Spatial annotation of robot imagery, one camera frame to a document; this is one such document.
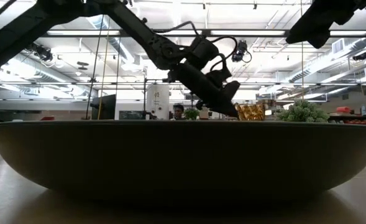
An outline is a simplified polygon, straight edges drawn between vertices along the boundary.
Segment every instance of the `person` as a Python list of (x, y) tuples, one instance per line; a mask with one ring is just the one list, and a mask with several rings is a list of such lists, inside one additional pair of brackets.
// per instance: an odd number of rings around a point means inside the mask
[(173, 120), (184, 120), (183, 113), (184, 113), (184, 106), (181, 104), (177, 104), (173, 106), (174, 114)]

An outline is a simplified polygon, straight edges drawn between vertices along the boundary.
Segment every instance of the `robotic arm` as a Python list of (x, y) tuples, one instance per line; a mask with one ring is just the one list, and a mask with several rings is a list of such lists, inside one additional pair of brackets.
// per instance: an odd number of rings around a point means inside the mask
[[(58, 24), (78, 17), (108, 15), (137, 41), (151, 61), (161, 70), (169, 70), (168, 81), (179, 80), (201, 98), (213, 111), (238, 117), (231, 100), (239, 88), (238, 82), (223, 82), (231, 77), (226, 58), (205, 36), (197, 35), (192, 44), (182, 47), (148, 28), (146, 19), (140, 20), (119, 0), (38, 0), (30, 9), (0, 30), (0, 67), (25, 47)], [(205, 65), (220, 56), (223, 69), (204, 75)]]

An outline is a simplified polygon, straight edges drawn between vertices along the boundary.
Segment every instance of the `wooden table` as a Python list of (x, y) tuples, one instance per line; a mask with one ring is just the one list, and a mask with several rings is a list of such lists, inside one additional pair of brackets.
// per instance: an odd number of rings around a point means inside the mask
[(0, 223), (366, 223), (366, 169), (316, 199), (268, 210), (145, 210), (64, 197), (21, 177), (0, 156)]

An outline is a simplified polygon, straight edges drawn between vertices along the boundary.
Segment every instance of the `red object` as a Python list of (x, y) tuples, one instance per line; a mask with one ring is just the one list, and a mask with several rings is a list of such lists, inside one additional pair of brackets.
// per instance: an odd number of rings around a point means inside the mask
[(41, 119), (41, 121), (54, 121), (54, 120), (55, 120), (55, 118), (54, 118), (53, 116), (43, 117), (43, 118)]
[(339, 107), (336, 109), (338, 113), (350, 113), (350, 108), (348, 106)]

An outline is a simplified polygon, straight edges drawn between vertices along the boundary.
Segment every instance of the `dark gray bowl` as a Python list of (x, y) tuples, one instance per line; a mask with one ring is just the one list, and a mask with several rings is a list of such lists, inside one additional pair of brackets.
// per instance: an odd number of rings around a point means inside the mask
[(0, 123), (18, 173), (79, 197), (139, 205), (292, 200), (366, 166), (366, 126), (223, 121)]

